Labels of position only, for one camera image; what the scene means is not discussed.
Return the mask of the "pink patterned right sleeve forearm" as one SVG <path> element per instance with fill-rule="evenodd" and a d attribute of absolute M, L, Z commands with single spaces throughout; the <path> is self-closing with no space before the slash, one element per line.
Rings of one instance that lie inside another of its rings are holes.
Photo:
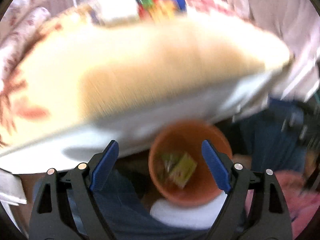
<path fill-rule="evenodd" d="M 296 172 L 255 172 L 249 188 L 247 224 L 241 239 L 319 239 L 319 193 L 303 190 Z"/>

